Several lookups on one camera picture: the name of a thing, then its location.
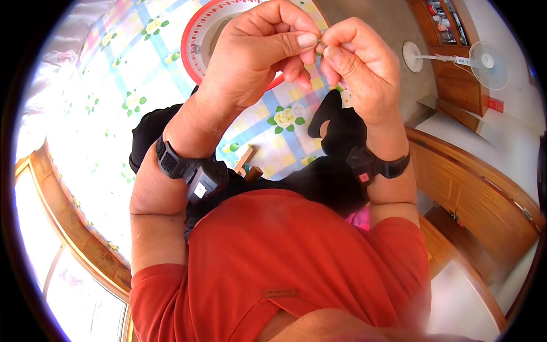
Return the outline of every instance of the black cloth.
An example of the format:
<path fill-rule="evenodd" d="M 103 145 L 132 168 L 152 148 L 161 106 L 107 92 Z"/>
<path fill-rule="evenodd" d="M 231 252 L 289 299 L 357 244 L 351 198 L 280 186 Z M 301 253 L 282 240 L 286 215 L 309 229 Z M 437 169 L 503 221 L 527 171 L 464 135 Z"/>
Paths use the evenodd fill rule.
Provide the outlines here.
<path fill-rule="evenodd" d="M 340 101 L 333 101 L 333 97 L 340 97 L 340 93 L 337 90 L 331 91 L 317 111 L 330 113 L 330 115 L 319 115 L 317 118 L 322 121 L 325 121 L 325 118 L 330 120 L 327 135 L 321 141 L 327 156 L 317 158 L 303 169 L 291 173 L 280 181 L 260 179 L 248 183 L 234 170 L 228 169 L 229 181 L 224 188 L 215 191 L 195 205 L 188 203 L 187 238 L 194 225 L 222 201 L 253 190 L 291 190 L 310 201 L 329 207 L 344 218 L 361 209 L 369 201 L 366 189 L 362 188 L 361 182 L 345 160 L 353 147 L 365 146 L 366 126 L 353 108 L 341 108 L 341 97 Z M 139 125 L 133 129 L 133 148 L 129 163 L 135 173 L 148 148 L 163 133 L 165 126 L 181 106 L 174 105 L 150 112 L 143 116 Z"/>

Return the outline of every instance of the black wrist strap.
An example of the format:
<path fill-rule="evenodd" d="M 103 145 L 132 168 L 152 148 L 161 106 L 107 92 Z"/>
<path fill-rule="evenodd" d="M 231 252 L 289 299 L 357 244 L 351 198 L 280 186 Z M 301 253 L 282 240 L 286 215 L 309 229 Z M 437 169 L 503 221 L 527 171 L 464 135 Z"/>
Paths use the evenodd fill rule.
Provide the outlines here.
<path fill-rule="evenodd" d="M 212 161 L 209 159 L 187 159 L 179 156 L 169 142 L 164 142 L 163 135 L 156 141 L 156 155 L 158 156 L 158 165 L 160 169 L 169 176 L 169 178 L 183 178 L 186 184 L 190 184 L 196 174 L 196 170 L 203 163 Z"/>
<path fill-rule="evenodd" d="M 406 156 L 393 161 L 383 161 L 376 157 L 376 170 L 386 178 L 396 178 L 403 174 L 410 163 L 410 152 Z"/>

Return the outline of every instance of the shirt label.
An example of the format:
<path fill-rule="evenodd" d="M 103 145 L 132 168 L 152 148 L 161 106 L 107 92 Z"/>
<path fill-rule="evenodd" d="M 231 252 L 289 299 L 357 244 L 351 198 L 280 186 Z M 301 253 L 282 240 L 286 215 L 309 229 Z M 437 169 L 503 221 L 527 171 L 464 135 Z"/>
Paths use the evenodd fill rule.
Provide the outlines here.
<path fill-rule="evenodd" d="M 262 297 L 294 297 L 298 295 L 298 291 L 295 288 L 274 288 L 262 290 Z"/>

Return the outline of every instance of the hand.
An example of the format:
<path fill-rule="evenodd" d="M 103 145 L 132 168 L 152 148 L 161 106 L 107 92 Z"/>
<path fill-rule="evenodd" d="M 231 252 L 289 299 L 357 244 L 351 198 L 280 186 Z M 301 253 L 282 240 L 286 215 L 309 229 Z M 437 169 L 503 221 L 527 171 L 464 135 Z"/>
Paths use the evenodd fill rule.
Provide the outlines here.
<path fill-rule="evenodd" d="M 400 120 L 399 60 L 369 25 L 358 18 L 337 23 L 323 33 L 328 45 L 321 71 L 331 86 L 338 82 L 352 91 L 355 111 L 367 126 Z"/>
<path fill-rule="evenodd" d="M 315 63 L 320 35 L 313 20 L 289 1 L 271 0 L 243 12 L 220 34 L 196 95 L 221 112 L 241 111 L 262 97 L 277 71 L 309 90 L 304 64 Z"/>

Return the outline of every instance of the fingernail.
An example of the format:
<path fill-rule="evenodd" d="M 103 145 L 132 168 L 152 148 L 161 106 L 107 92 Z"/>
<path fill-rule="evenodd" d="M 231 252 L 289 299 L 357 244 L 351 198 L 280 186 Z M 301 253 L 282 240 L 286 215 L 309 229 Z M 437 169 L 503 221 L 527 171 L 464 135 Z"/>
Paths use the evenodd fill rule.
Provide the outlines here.
<path fill-rule="evenodd" d="M 323 55 L 325 55 L 325 57 L 330 59 L 331 61 L 334 61 L 334 59 L 340 55 L 340 52 L 341 51 L 338 47 L 330 45 L 325 49 Z"/>
<path fill-rule="evenodd" d="M 303 48 L 313 48 L 317 45 L 317 36 L 311 32 L 303 33 L 297 37 L 298 45 Z"/>

